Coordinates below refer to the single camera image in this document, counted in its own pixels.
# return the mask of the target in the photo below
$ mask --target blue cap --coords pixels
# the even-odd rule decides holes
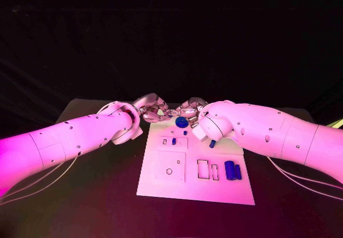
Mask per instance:
[[[225,164],[226,180],[236,180],[234,161],[226,161],[223,164]]]
[[[216,141],[212,140],[212,141],[210,141],[210,144],[209,144],[209,147],[213,148],[213,147],[215,147],[215,144],[216,144]]]
[[[241,175],[241,168],[239,168],[239,165],[235,165],[235,170],[236,170],[238,180],[242,180],[242,175]]]
[[[174,120],[174,124],[177,125],[177,127],[186,128],[189,125],[187,119],[185,117],[177,117]]]

